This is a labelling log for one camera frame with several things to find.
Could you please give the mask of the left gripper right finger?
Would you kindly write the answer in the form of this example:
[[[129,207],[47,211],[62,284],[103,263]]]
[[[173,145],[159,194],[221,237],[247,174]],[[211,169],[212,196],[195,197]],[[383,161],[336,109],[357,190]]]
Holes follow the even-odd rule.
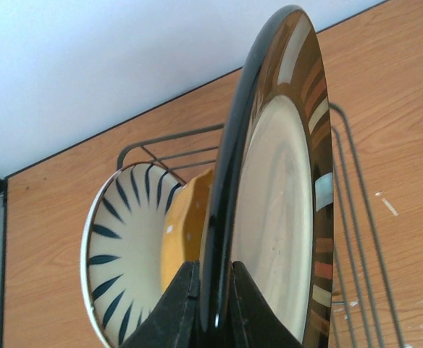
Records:
[[[301,347],[277,319],[246,266],[236,261],[230,282],[230,321],[236,347]]]

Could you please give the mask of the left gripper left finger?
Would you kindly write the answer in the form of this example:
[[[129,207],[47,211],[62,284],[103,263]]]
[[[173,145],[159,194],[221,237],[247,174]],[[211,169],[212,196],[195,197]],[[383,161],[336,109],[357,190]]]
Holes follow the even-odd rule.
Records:
[[[131,348],[197,347],[199,262],[184,262],[148,315],[122,344]]]

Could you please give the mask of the white blue striped plate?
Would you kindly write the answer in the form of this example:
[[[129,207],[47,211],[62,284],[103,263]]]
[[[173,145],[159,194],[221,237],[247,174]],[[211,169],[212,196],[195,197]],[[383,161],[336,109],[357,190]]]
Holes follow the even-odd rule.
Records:
[[[80,248],[80,284],[104,347],[120,347],[160,300],[164,222],[181,187],[167,169],[139,162],[115,172],[93,200]]]

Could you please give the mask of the yellow scalloped plate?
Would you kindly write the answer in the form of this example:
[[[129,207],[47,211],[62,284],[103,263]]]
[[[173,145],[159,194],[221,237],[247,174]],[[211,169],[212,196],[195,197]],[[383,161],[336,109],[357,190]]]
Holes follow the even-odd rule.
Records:
[[[160,256],[160,284],[166,291],[184,262],[200,257],[202,232],[214,171],[208,169],[184,185],[166,216]]]

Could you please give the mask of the black wire dish rack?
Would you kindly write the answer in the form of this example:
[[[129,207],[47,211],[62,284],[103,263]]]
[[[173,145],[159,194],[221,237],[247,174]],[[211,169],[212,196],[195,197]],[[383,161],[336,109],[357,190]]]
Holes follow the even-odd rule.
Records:
[[[394,326],[394,329],[395,329],[395,334],[396,334],[396,337],[397,337],[398,346],[399,347],[405,347],[406,343],[405,343],[405,339],[403,337],[403,333],[402,333],[402,330],[401,330],[401,324],[400,324],[399,319],[398,319],[398,314],[397,314],[395,303],[394,303],[394,300],[393,300],[393,292],[392,292],[390,282],[389,282],[389,279],[388,279],[388,272],[387,272],[387,269],[386,269],[385,260],[384,260],[382,250],[381,250],[381,246],[380,246],[380,237],[379,237],[379,234],[377,232],[376,223],[374,221],[374,214],[372,212],[369,197],[368,197],[368,194],[367,194],[367,188],[366,188],[366,184],[364,182],[364,176],[363,176],[363,173],[362,173],[362,170],[361,170],[361,164],[359,162],[359,156],[357,154],[356,146],[355,146],[355,143],[353,141],[353,135],[352,135],[352,132],[351,132],[351,127],[349,125],[346,113],[341,109],[341,107],[339,107],[337,104],[329,103],[329,108],[330,108],[331,111],[336,112],[339,115],[339,118],[342,120],[342,122],[344,124],[346,138],[348,139],[348,144],[349,144],[349,147],[350,147],[351,156],[353,158],[353,163],[354,163],[355,168],[356,168],[356,176],[358,178],[359,187],[361,189],[361,195],[362,195],[362,199],[363,199],[363,202],[364,202],[364,209],[366,210],[366,214],[367,214],[367,218],[368,218],[369,230],[370,230],[371,235],[372,235],[375,253],[377,255],[377,261],[379,263],[380,272],[382,274],[382,282],[383,282],[385,293],[386,293],[386,296],[387,296],[387,299],[388,299],[388,307],[389,307],[389,311],[390,311],[390,316],[393,320],[393,326]],[[141,148],[145,153],[147,153],[151,157],[151,161],[153,163],[160,164],[160,165],[163,165],[164,161],[168,160],[169,158],[174,159],[174,158],[177,158],[177,157],[188,156],[190,154],[205,152],[206,149],[201,148],[201,149],[193,150],[191,152],[181,152],[181,153],[173,154],[169,157],[168,156],[157,157],[152,152],[150,152],[146,147],[148,145],[151,145],[151,144],[157,144],[157,143],[161,143],[161,142],[165,142],[165,141],[176,140],[176,139],[179,139],[179,138],[194,136],[194,135],[198,135],[198,134],[202,134],[202,133],[218,131],[218,130],[222,129],[223,127],[224,127],[223,123],[216,123],[216,124],[209,125],[209,126],[202,127],[202,128],[194,128],[193,130],[186,130],[186,131],[179,132],[179,133],[172,133],[172,134],[169,134],[167,136],[161,136],[161,137],[157,137],[157,138],[151,138],[151,139],[145,140],[145,141],[132,143],[132,144],[126,146],[119,153],[118,158],[117,158],[117,162],[116,162],[116,168],[118,170],[121,169],[123,164],[124,164],[124,160],[125,160],[127,154],[130,151],[132,151],[133,149],[137,149],[137,148]],[[367,322],[366,307],[365,307],[364,299],[363,299],[363,296],[362,296],[362,293],[361,293],[359,274],[357,273],[355,256],[353,254],[353,242],[351,240],[351,233],[350,233],[348,226],[347,226],[347,217],[346,217],[346,210],[347,209],[350,210],[351,221],[353,223],[353,229],[354,229],[355,238],[356,238],[356,245],[357,245],[357,249],[358,249],[357,256],[360,257],[360,259],[361,259],[361,267],[362,267],[363,275],[364,275],[364,283],[365,283],[365,286],[366,286],[366,289],[367,289],[367,296],[368,296],[368,299],[369,299],[369,308],[371,310],[371,315],[372,315],[372,318],[373,318],[373,321],[374,321],[374,327],[375,327],[375,331],[376,331],[376,335],[377,335],[377,343],[379,344],[380,347],[384,347],[385,346],[385,340],[383,339],[383,336],[382,336],[382,326],[381,326],[381,323],[380,323],[379,314],[378,314],[377,306],[376,306],[376,301],[375,301],[375,297],[374,297],[373,290],[372,290],[372,283],[371,283],[371,280],[370,280],[370,277],[369,277],[369,268],[368,268],[368,265],[367,265],[367,257],[366,257],[366,253],[365,253],[365,250],[364,250],[364,245],[363,245],[363,241],[362,241],[362,234],[361,234],[360,227],[359,227],[358,214],[357,214],[356,208],[354,206],[353,194],[352,194],[351,183],[350,183],[350,176],[347,173],[346,160],[345,160],[345,155],[344,155],[344,152],[343,152],[343,143],[340,139],[340,134],[339,134],[338,129],[336,127],[332,127],[332,133],[335,136],[335,141],[336,141],[336,144],[337,144],[336,149],[338,151],[338,157],[339,157],[339,160],[340,160],[340,165],[341,165],[341,170],[342,170],[342,178],[343,178],[343,185],[345,186],[345,191],[340,190],[341,184],[339,183],[338,169],[337,169],[336,164],[333,165],[333,178],[334,178],[334,182],[335,182],[335,188],[337,190],[338,204],[339,204],[339,209],[340,209],[340,214],[341,214],[341,219],[342,219],[342,224],[343,224],[343,229],[344,229],[345,245],[347,247],[349,262],[350,262],[350,266],[351,266],[351,269],[352,269],[353,280],[354,280],[355,287],[356,287],[356,293],[357,293],[357,297],[358,297],[358,301],[359,301],[359,308],[360,308],[360,311],[361,311],[361,317],[362,317],[362,320],[363,320],[365,337],[367,338],[367,342],[369,344],[371,344],[372,343],[372,334],[369,331],[369,324]]]

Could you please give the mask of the black bottom plate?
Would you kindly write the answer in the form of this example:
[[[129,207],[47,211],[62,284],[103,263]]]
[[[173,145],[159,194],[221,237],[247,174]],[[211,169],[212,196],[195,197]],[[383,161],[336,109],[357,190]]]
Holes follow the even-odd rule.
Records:
[[[200,260],[200,347],[226,347],[233,263],[305,347],[326,347],[333,277],[327,81],[302,8],[277,10],[241,70],[222,134]]]

